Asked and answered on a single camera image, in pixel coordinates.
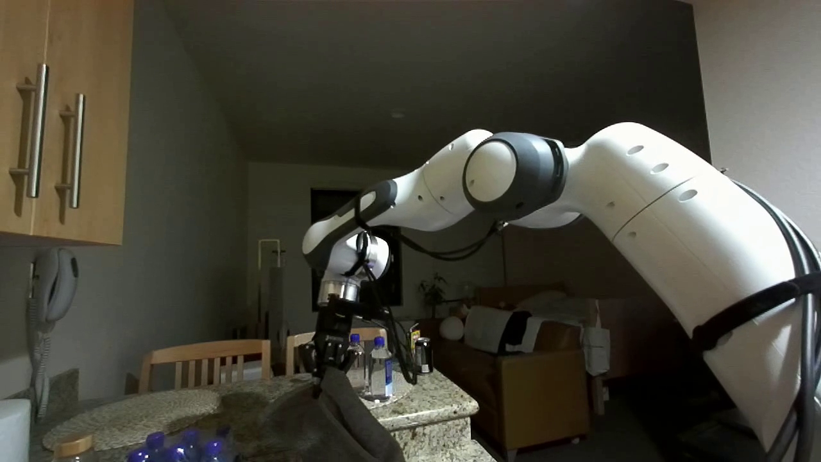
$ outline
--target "bottle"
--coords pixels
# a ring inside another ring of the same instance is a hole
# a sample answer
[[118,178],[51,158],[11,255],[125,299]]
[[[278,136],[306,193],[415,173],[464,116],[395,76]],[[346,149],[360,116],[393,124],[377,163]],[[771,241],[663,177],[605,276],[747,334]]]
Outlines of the bottle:
[[365,340],[356,331],[350,335],[350,348],[351,348],[351,367],[346,373],[350,373],[354,393],[363,394],[370,384],[370,370],[368,370],[368,355],[365,355]]
[[370,350],[370,389],[365,397],[379,403],[393,397],[393,358],[386,335],[374,335],[374,345]]

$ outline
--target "door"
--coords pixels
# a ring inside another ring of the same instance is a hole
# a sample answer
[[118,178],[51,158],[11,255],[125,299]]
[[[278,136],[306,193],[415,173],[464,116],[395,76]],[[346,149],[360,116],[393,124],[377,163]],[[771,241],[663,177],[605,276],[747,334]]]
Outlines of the door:
[[130,28],[130,0],[51,0],[39,235],[123,241]]
[[0,0],[0,232],[30,232],[39,95],[46,95],[50,0]]

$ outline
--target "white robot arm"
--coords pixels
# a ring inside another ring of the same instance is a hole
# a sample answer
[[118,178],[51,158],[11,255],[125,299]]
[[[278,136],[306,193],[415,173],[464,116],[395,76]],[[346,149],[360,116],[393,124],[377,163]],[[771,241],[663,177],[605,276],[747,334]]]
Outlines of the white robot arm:
[[576,149],[470,130],[310,226],[304,252],[323,270],[318,304],[356,303],[356,286],[386,270],[382,243],[363,246],[368,226],[440,231],[470,212],[527,228],[590,217],[704,345],[760,441],[812,456],[818,259],[768,200],[640,122],[609,124]]

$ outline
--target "wooden chair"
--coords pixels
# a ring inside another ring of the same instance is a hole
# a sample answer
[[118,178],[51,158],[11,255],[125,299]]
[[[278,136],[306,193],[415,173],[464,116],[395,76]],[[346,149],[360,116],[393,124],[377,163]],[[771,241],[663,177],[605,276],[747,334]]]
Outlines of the wooden chair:
[[[374,335],[382,334],[379,326],[356,326],[351,331],[356,331],[363,340],[373,340]],[[313,331],[291,334],[286,338],[286,377],[292,377],[297,371],[297,345],[310,340],[313,340]]]
[[273,379],[270,338],[227,338],[154,348],[145,355],[139,393],[152,389],[156,367],[174,367],[174,386],[214,386],[246,379],[246,367],[256,362],[263,379]]

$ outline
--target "cabinet handle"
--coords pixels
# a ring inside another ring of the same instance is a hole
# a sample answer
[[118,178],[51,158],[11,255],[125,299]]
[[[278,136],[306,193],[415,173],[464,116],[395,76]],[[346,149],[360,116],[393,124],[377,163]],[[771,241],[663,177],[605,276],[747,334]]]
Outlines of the cabinet handle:
[[44,167],[44,132],[46,132],[46,101],[50,101],[50,63],[39,63],[36,82],[24,78],[18,85],[24,95],[34,95],[34,118],[27,132],[28,163],[11,168],[14,177],[28,177],[28,196],[41,196],[41,167]]
[[66,119],[75,118],[75,130],[73,130],[73,163],[70,163],[70,181],[56,184],[56,189],[70,194],[70,207],[80,207],[80,186],[83,186],[83,151],[86,151],[86,107],[88,98],[86,91],[78,91],[75,107],[65,107],[61,116]]

